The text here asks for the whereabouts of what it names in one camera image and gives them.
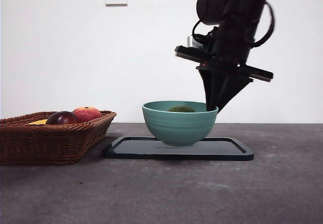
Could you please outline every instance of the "banana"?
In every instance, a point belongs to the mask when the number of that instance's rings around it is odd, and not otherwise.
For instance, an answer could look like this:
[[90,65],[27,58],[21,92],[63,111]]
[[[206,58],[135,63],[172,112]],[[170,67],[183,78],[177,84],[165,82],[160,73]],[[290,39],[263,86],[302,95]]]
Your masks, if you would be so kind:
[[31,122],[31,123],[28,123],[28,125],[40,125],[40,124],[46,124],[46,121],[47,119],[44,119],[44,120],[39,120],[39,121],[36,121],[36,122]]

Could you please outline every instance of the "cable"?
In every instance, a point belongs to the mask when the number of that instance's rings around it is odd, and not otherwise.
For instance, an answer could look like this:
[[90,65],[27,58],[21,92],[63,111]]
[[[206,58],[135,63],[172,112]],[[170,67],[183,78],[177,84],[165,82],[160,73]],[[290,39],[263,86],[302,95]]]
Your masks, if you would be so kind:
[[265,34],[265,36],[263,36],[262,39],[260,39],[257,42],[252,42],[252,40],[250,38],[247,37],[247,35],[244,33],[243,37],[244,37],[244,41],[250,46],[250,47],[259,47],[261,45],[263,45],[272,35],[272,33],[274,32],[274,28],[275,28],[275,15],[274,15],[274,10],[271,7],[271,5],[266,2],[266,5],[269,7],[269,11],[272,17],[272,21],[271,21],[271,25],[268,29],[268,32]]
[[207,14],[207,10],[208,10],[208,4],[209,4],[209,0],[206,0],[206,6],[205,6],[204,16],[194,25],[193,30],[192,30],[192,36],[193,36],[194,40],[196,40],[197,42],[201,42],[201,40],[199,40],[199,38],[197,38],[197,37],[200,37],[200,39],[203,39],[204,38],[204,35],[195,34],[195,29],[198,26],[198,24],[200,24],[202,22],[202,20],[205,19],[206,14]]

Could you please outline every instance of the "white wall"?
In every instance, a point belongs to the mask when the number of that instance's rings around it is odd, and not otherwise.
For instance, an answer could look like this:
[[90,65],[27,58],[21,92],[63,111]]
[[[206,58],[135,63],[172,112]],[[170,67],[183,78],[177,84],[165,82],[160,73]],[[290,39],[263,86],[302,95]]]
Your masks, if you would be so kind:
[[[323,123],[323,0],[268,1],[276,31],[248,64],[274,79],[249,84],[217,122]],[[117,112],[114,122],[143,122],[145,102],[205,101],[196,63],[174,56],[196,0],[128,2],[1,0],[1,117],[89,105]],[[265,10],[257,38],[268,25]]]

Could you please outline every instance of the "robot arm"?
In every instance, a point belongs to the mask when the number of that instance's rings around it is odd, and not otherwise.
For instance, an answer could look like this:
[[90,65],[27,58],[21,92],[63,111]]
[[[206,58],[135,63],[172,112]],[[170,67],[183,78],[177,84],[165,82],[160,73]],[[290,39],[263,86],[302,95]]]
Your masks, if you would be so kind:
[[[254,36],[265,5],[272,22],[267,34]],[[266,0],[197,0],[199,21],[188,39],[188,47],[177,46],[176,56],[200,63],[196,69],[203,79],[207,110],[222,108],[252,78],[270,81],[271,72],[246,65],[250,50],[264,44],[274,31],[275,19]],[[195,34],[200,23],[214,25],[207,35]]]

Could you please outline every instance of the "bowl rim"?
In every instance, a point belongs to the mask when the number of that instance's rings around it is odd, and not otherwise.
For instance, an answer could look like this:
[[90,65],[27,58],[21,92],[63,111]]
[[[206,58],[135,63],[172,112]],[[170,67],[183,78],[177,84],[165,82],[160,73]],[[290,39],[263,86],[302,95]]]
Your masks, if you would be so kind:
[[219,108],[216,106],[216,109],[215,110],[211,110],[211,111],[202,111],[202,112],[175,112],[175,111],[167,111],[167,110],[158,110],[158,109],[151,109],[151,108],[148,108],[146,107],[145,105],[147,104],[150,104],[150,103],[157,103],[157,102],[174,102],[174,101],[177,101],[177,102],[187,102],[187,103],[202,103],[202,104],[205,104],[204,102],[199,102],[199,101],[187,101],[187,100],[158,100],[158,101],[151,101],[151,102],[147,102],[147,103],[144,103],[142,105],[142,108],[143,109],[146,109],[146,110],[151,110],[151,111],[155,111],[155,112],[167,112],[169,114],[209,114],[209,113],[218,113],[219,111]]

